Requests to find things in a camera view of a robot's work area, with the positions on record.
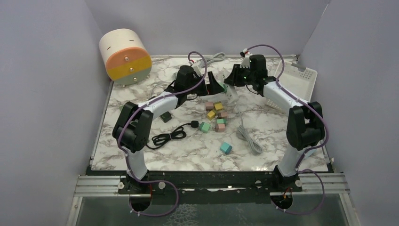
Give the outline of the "white power strip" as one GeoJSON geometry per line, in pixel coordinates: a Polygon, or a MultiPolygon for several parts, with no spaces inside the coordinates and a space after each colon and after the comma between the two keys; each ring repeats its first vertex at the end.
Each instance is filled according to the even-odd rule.
{"type": "Polygon", "coordinates": [[[239,95],[238,95],[238,93],[237,93],[235,87],[230,86],[230,85],[227,85],[227,88],[228,88],[228,91],[227,91],[226,95],[227,95],[227,98],[228,98],[228,102],[229,102],[230,104],[235,104],[235,103],[237,103],[237,101],[238,101],[238,99],[239,99],[239,95]]]}

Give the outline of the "yellow plug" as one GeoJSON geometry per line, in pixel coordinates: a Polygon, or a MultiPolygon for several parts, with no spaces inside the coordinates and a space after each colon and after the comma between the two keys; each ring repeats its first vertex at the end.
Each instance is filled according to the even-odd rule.
{"type": "Polygon", "coordinates": [[[217,115],[217,112],[215,110],[211,110],[207,113],[207,119],[208,120],[213,120],[217,115]]]}
{"type": "Polygon", "coordinates": [[[224,109],[222,102],[214,102],[214,110],[220,112],[224,109]]]}

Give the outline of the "black power strip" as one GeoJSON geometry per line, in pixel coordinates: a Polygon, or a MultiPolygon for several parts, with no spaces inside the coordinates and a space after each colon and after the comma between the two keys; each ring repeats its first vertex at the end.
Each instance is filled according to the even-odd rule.
{"type": "Polygon", "coordinates": [[[161,118],[161,120],[162,120],[164,123],[166,123],[166,122],[168,122],[168,121],[170,121],[170,120],[172,119],[172,115],[171,115],[170,112],[166,112],[166,113],[163,113],[163,114],[160,116],[160,118],[161,118]]]}

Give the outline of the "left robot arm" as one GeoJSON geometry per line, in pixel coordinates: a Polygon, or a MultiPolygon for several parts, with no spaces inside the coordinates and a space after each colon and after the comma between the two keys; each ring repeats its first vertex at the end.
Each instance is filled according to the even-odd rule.
{"type": "Polygon", "coordinates": [[[127,173],[132,177],[130,187],[134,192],[143,193],[148,187],[148,181],[144,178],[148,169],[142,149],[149,140],[153,120],[180,107],[187,101],[188,95],[202,97],[223,92],[224,87],[217,82],[212,72],[201,75],[197,66],[183,65],[176,79],[161,94],[139,104],[127,102],[123,105],[112,136],[118,148],[124,152],[127,173]]]}

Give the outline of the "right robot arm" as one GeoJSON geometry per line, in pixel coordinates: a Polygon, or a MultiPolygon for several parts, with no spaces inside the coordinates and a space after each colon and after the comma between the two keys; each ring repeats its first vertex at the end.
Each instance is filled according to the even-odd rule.
{"type": "Polygon", "coordinates": [[[290,186],[289,177],[298,173],[307,153],[326,144],[328,129],[323,119],[321,104],[308,102],[295,95],[280,83],[286,64],[281,60],[278,76],[269,76],[263,55],[242,52],[240,64],[235,64],[224,78],[228,88],[253,86],[256,93],[276,104],[287,116],[286,136],[289,146],[277,165],[279,174],[271,179],[272,187],[279,192],[290,186]]]}

